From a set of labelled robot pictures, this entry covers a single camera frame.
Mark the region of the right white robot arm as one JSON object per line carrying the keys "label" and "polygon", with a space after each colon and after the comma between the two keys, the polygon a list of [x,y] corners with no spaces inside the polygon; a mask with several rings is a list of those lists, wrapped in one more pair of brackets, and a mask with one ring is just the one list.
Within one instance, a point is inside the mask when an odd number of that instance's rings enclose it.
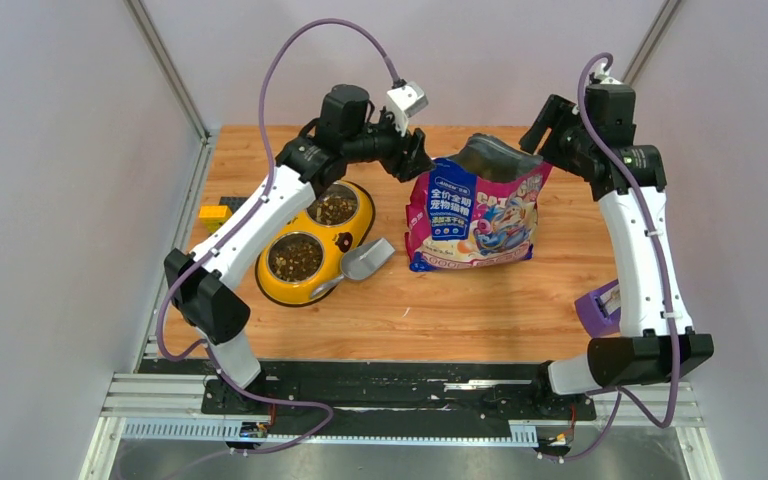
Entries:
{"label": "right white robot arm", "polygon": [[584,105],[604,153],[586,129],[578,106],[551,95],[520,148],[582,178],[607,224],[620,289],[619,333],[593,338],[585,353],[544,364],[531,403],[556,417],[571,395],[611,387],[682,379],[714,354],[711,335],[699,333],[686,310],[666,231],[666,174],[660,151],[634,142],[636,94],[624,84],[586,88]]}

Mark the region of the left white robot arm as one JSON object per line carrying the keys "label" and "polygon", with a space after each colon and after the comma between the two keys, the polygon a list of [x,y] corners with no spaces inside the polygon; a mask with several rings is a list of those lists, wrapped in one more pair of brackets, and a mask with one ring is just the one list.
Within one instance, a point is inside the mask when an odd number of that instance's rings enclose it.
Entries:
{"label": "left white robot arm", "polygon": [[283,147],[232,217],[191,252],[174,249],[166,256],[169,286],[158,319],[163,321],[174,306],[199,332],[214,364],[230,380],[227,397],[239,411],[258,411],[267,390],[256,379],[261,366],[244,332],[251,309],[235,292],[242,277],[279,231],[341,180],[349,165],[379,162],[400,182],[430,170],[425,134],[409,127],[427,104],[418,84],[399,81],[373,121],[365,89],[333,87],[319,115]]}

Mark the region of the silver metal scoop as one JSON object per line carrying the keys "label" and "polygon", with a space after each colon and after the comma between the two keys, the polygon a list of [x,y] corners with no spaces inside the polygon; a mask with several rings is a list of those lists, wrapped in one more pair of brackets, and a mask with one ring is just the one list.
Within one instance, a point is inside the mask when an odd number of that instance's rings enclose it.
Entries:
{"label": "silver metal scoop", "polygon": [[340,260],[338,275],[317,286],[311,292],[310,299],[333,289],[343,280],[366,280],[381,269],[395,252],[395,247],[385,238],[350,250]]}

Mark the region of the colourful pet food bag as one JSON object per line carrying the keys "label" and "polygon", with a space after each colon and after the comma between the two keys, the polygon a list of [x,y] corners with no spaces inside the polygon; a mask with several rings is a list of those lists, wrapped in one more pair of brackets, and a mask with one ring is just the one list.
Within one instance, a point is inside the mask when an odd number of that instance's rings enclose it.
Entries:
{"label": "colourful pet food bag", "polygon": [[552,172],[540,156],[482,133],[434,160],[406,205],[413,272],[466,270],[532,258],[538,197]]}

